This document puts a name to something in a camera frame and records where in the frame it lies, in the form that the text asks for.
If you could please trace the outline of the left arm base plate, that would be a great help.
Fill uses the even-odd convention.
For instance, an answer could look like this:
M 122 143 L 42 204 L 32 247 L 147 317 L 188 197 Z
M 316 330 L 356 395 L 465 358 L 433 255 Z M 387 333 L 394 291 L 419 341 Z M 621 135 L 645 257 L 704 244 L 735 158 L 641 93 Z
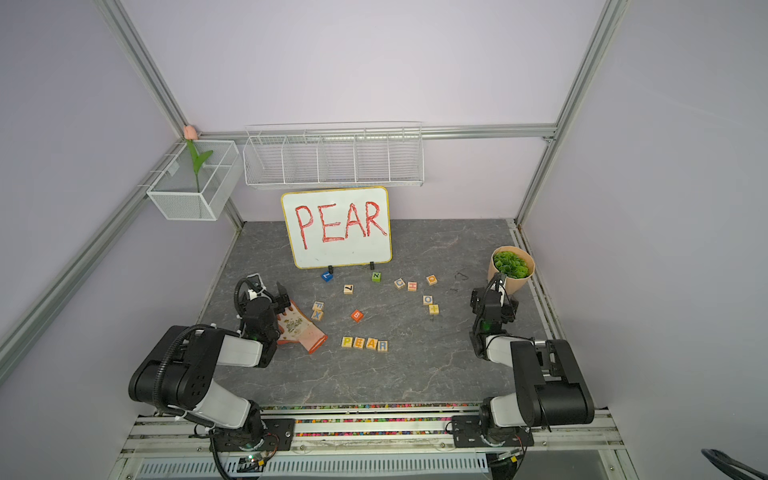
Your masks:
M 213 449 L 219 453 L 288 451 L 294 438 L 296 419 L 291 417 L 248 420 L 239 429 L 215 428 Z

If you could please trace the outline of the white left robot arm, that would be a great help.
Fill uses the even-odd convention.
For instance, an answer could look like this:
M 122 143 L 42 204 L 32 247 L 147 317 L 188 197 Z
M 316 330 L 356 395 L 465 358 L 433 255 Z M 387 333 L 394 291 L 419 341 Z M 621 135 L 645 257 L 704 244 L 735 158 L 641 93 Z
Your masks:
M 267 367 L 282 335 L 278 315 L 291 299 L 284 285 L 272 293 L 252 274 L 238 280 L 233 301 L 236 330 L 203 323 L 170 327 L 132 375 L 130 399 L 209 428 L 240 430 L 257 422 L 258 405 L 220 386 L 214 374 L 219 366 Z

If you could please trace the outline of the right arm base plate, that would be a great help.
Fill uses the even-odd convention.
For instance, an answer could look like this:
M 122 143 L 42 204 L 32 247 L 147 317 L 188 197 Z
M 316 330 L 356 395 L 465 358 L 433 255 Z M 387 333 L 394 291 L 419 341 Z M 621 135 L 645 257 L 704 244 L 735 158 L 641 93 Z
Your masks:
M 445 432 L 457 448 L 528 448 L 534 445 L 530 431 L 523 427 L 497 427 L 479 414 L 454 415 Z

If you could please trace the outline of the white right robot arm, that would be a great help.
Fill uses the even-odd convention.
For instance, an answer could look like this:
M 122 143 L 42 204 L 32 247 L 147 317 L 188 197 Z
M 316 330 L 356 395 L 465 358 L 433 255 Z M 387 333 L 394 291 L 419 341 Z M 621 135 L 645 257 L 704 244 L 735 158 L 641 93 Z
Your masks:
M 519 302 L 505 285 L 506 276 L 497 273 L 486 286 L 474 289 L 470 299 L 475 355 L 511 368 L 514 386 L 511 394 L 483 401 L 484 433 L 591 423 L 594 401 L 569 342 L 508 333 L 504 326 L 515 320 Z

